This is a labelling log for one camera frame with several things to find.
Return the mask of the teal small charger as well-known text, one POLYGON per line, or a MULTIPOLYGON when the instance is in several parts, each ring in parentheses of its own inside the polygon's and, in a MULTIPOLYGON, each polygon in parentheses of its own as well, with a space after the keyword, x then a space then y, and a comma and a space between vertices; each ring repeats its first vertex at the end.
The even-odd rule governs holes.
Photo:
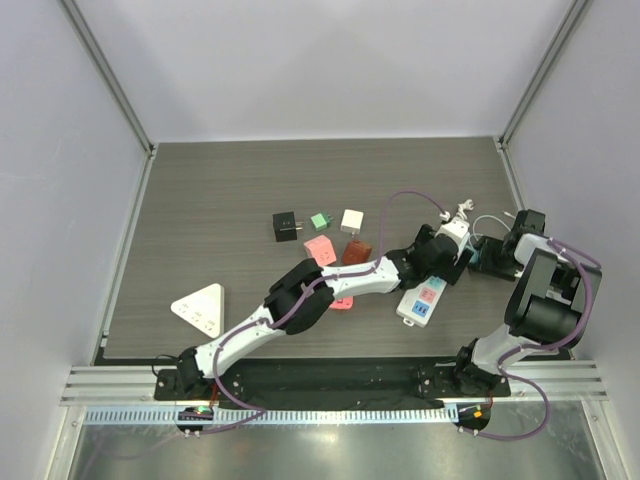
POLYGON ((476 267, 480 261, 480 252, 472 246, 468 246, 466 250, 471 254, 468 266, 476 267))

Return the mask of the white power strip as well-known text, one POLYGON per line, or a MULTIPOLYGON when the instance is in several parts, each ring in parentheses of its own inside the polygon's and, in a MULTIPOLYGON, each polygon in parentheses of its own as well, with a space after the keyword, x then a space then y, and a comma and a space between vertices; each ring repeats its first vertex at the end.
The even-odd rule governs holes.
MULTIPOLYGON (((459 246, 459 252, 462 252, 463 247, 467 248, 468 241, 464 245, 456 243, 459 246)), ((402 318, 406 326, 425 327, 447 285, 444 280, 430 277, 418 286, 406 289, 396 308, 396 314, 402 318)))

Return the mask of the brown cube adapter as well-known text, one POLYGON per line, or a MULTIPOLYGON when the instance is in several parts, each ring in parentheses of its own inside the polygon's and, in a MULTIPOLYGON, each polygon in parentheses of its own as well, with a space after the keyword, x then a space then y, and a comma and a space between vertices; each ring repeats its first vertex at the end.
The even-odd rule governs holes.
POLYGON ((341 257, 343 265, 357 265, 366 263, 372 254, 373 247, 364 241, 353 239, 349 241, 341 257))

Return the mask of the white USB wall charger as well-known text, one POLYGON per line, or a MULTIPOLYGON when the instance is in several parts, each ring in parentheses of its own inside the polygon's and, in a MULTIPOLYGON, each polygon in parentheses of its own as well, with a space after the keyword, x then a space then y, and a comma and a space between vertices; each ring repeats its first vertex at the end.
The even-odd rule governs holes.
POLYGON ((351 236, 356 236, 361 231, 363 219, 364 213, 362 211, 345 209, 340 223, 340 230, 351 236))

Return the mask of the pink small plug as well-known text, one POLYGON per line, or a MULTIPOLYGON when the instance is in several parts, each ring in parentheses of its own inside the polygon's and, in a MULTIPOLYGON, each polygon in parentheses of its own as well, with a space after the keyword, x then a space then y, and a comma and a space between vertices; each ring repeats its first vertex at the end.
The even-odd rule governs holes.
POLYGON ((354 305, 354 298, 349 296, 349 297, 344 297, 341 299, 334 300, 330 304, 329 308, 332 310, 344 311, 344 310, 352 309, 353 305, 354 305))

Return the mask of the green USB charger plug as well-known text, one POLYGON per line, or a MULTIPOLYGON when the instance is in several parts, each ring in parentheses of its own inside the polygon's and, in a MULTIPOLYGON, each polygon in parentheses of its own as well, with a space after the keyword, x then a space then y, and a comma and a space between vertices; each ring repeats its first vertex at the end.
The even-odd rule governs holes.
POLYGON ((331 226, 332 217, 326 212, 319 212, 311 216, 310 221, 315 231, 323 231, 331 226))

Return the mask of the pink cube adapter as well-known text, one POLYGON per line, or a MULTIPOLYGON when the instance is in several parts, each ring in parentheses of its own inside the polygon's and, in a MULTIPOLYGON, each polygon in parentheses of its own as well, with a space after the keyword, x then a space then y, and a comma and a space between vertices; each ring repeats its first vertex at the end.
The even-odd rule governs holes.
POLYGON ((325 235, 307 240, 303 246, 307 256, 314 259, 319 266, 328 266, 337 261, 333 243, 325 235))

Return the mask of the black cube socket adapter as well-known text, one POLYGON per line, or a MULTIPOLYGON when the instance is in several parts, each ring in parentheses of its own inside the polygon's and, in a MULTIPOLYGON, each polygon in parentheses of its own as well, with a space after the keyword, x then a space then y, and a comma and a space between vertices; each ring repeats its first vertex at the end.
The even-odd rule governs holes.
POLYGON ((296 219, 293 211, 279 212, 272 215, 272 228, 276 242, 294 241, 303 230, 303 222, 296 219))

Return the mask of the white triangular power socket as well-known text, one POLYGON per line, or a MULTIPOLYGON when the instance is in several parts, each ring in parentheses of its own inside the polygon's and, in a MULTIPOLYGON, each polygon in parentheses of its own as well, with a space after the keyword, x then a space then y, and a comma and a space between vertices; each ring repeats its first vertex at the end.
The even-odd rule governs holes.
POLYGON ((172 313, 211 339, 219 337, 224 329, 224 288, 213 283, 170 305, 172 313))

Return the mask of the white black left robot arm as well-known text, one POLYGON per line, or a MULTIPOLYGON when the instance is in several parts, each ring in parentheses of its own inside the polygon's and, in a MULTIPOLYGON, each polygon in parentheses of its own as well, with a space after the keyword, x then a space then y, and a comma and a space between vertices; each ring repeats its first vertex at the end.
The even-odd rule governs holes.
POLYGON ((460 219, 436 230, 424 224, 409 247, 362 264, 322 267, 313 258, 301 261, 270 287, 246 320, 178 356, 177 387, 190 399, 205 397, 217 375, 277 337, 310 329, 333 302, 343 298, 408 291, 431 276, 455 284, 470 259, 464 252, 469 229, 469 223, 460 219))

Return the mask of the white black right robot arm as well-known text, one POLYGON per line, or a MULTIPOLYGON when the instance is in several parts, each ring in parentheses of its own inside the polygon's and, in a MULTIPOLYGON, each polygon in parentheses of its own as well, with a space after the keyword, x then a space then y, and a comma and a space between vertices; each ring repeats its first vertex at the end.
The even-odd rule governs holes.
POLYGON ((521 210, 503 239, 482 236, 467 249, 468 268, 513 281, 503 324, 461 348, 453 388, 484 396, 506 380, 505 369, 534 351, 575 346, 583 336, 602 280, 601 263, 545 235, 546 216, 521 210))

